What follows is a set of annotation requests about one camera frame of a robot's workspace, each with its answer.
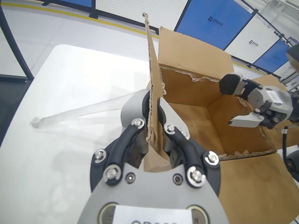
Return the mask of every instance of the yellow floor line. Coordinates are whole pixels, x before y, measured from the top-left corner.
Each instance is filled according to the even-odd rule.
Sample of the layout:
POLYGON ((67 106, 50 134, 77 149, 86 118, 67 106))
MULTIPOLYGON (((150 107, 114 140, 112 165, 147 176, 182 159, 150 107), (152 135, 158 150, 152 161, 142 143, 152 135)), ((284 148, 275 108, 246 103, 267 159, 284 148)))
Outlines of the yellow floor line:
POLYGON ((242 68, 245 68, 245 69, 247 69, 247 70, 257 72, 258 74, 261 74, 261 75, 267 75, 266 73, 263 73, 263 72, 261 72, 261 71, 259 71, 259 70, 256 70, 256 69, 249 68, 248 66, 244 66, 244 65, 242 65, 242 64, 240 64, 240 63, 235 63, 235 62, 233 62, 233 64, 238 65, 238 66, 241 66, 242 68))
MULTIPOLYGON (((70 12, 66 12, 66 11, 60 11, 60 10, 56 10, 56 9, 52 9, 52 8, 36 7, 36 6, 31 6, 31 5, 24 5, 24 4, 17 4, 17 3, 7 3, 7 2, 2 2, 1 5, 2 6, 10 6, 10 7, 29 8, 29 9, 46 11, 46 12, 51 12, 51 13, 56 13, 56 14, 64 14, 64 15, 68 15, 68 16, 73 16, 73 17, 81 18, 81 19, 87 19, 87 20, 95 21, 95 22, 102 23, 102 24, 105 24, 105 25, 115 26, 115 27, 118 27, 118 28, 121 28, 121 29, 125 29, 125 30, 128 30, 128 31, 132 31, 132 32, 136 32, 136 33, 139 33, 139 34, 146 35, 146 32, 138 31, 138 30, 132 29, 130 27, 122 26, 122 25, 119 25, 119 24, 116 24, 116 23, 112 23, 112 22, 108 22, 108 21, 104 21, 104 20, 101 20, 101 19, 94 19, 94 18, 86 17, 84 15, 74 14, 74 13, 70 13, 70 12)), ((159 37, 156 36, 156 35, 152 35, 152 37, 159 39, 159 37)), ((247 70, 250 70, 250 71, 253 71, 253 72, 257 72, 257 73, 262 74, 262 75, 266 75, 263 72, 260 72, 260 71, 258 71, 256 69, 249 68, 249 67, 244 66, 242 64, 235 63, 235 62, 234 62, 234 64, 236 64, 238 66, 241 66, 241 67, 243 67, 243 68, 245 68, 247 70)))

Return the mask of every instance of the white table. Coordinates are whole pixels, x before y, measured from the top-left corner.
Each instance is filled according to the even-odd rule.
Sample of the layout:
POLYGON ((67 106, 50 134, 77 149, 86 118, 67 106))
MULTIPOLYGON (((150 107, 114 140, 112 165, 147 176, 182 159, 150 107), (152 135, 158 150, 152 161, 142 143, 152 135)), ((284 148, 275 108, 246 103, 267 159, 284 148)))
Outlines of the white table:
POLYGON ((146 88, 149 64, 99 51, 54 48, 0 148, 0 223, 77 223, 90 196, 93 153, 119 137, 120 111, 34 129, 47 117, 146 88))

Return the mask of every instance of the cardboard flap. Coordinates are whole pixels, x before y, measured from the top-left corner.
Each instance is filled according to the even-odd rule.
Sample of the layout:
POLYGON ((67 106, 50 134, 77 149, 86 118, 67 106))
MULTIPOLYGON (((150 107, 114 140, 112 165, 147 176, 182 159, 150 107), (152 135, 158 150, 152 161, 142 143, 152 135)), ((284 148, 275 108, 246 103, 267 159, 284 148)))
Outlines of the cardboard flap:
POLYGON ((281 157, 222 161, 219 199, 230 224, 289 224, 299 214, 299 189, 281 157))
POLYGON ((161 68, 161 73, 167 93, 164 98, 168 103, 207 107, 208 104, 221 96, 217 82, 207 79, 194 82, 187 74, 164 68, 161 68))
POLYGON ((149 146, 148 153, 144 156, 144 171, 145 172, 164 172, 171 170, 171 164, 149 146))
MULTIPOLYGON (((256 79, 253 79, 257 83, 261 85, 270 85, 270 86, 276 86, 280 88, 282 91, 286 91, 286 87, 278 81, 277 78, 275 78, 272 75, 266 75, 262 76, 256 79)), ((271 140, 273 147, 276 150, 279 150, 282 148, 282 133, 281 129, 283 129, 285 126, 289 126, 292 123, 288 120, 285 120, 279 124, 277 124, 273 129, 268 129, 265 127, 262 127, 265 135, 271 140)), ((288 135, 287 135, 287 141, 286 144, 287 146, 292 146, 298 144, 298 137, 299 137, 299 127, 294 127, 290 128, 288 130, 288 135)))
POLYGON ((272 85, 280 88, 282 91, 286 91, 286 87, 283 85, 283 83, 280 83, 277 78, 275 78, 273 75, 265 75, 259 78, 252 79, 253 81, 261 84, 261 85, 272 85))
POLYGON ((145 29, 147 34, 147 42, 149 48, 149 73, 150 73, 150 98, 149 98, 149 118, 148 118, 148 134, 146 141, 158 152, 161 153, 160 143, 163 141, 161 125, 158 122, 158 98, 163 97, 163 87, 160 77, 160 68, 154 48, 152 35, 150 32, 148 16, 142 14, 145 18, 145 29))
POLYGON ((216 79, 234 71, 231 56, 215 46, 163 27, 159 34, 160 64, 216 79))

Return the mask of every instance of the corrugated cardboard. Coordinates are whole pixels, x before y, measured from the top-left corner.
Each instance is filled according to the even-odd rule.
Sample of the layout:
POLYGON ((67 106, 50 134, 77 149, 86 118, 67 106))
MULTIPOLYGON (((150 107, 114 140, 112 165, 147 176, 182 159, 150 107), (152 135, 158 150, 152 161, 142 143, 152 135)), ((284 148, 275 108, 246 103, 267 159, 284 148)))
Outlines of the corrugated cardboard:
POLYGON ((159 64, 157 60, 157 56, 155 53, 153 39, 150 33, 149 21, 147 14, 143 13, 143 17, 145 18, 145 27, 147 33, 147 42, 149 48, 149 72, 150 72, 150 98, 149 98, 149 118, 148 118, 148 135, 146 141, 156 150, 160 151, 162 154, 162 150, 160 148, 160 143, 158 142, 162 138, 161 133, 161 125, 158 122, 158 112, 157 112, 157 103, 158 98, 163 97, 163 88, 162 82, 160 78, 160 70, 159 64))
MULTIPOLYGON (((233 72, 230 56, 204 42, 161 28, 159 63, 163 79, 155 82, 165 83, 164 98, 188 125, 191 137, 206 149, 226 154, 220 157, 226 160, 220 162, 220 201, 230 223, 289 224, 299 214, 299 190, 280 156, 273 154, 273 134, 268 136, 259 128, 234 128, 227 124, 234 115, 251 111, 237 97, 219 92, 217 80, 233 72), (243 157, 251 158, 228 160, 243 157)), ((152 78, 160 78, 157 67, 151 71, 155 71, 152 78)), ((161 90, 152 95, 153 106, 159 96, 161 90)), ((156 133, 160 138, 161 130, 156 133)), ((162 140, 155 143, 161 148, 162 140)), ((160 171, 155 163, 157 156, 154 150, 145 156, 146 171, 160 171)), ((163 170, 169 170, 163 162, 163 170)))

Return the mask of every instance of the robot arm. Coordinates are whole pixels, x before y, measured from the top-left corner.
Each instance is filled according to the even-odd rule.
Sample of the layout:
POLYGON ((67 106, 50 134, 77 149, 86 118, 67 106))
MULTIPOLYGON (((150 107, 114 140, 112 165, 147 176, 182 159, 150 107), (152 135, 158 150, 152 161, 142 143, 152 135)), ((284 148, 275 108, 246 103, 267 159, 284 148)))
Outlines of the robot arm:
POLYGON ((253 111, 248 115, 238 115, 229 121, 230 126, 257 127, 269 129, 284 120, 298 122, 299 93, 281 91, 275 86, 262 86, 242 74, 230 73, 219 82, 220 92, 248 101, 253 111))

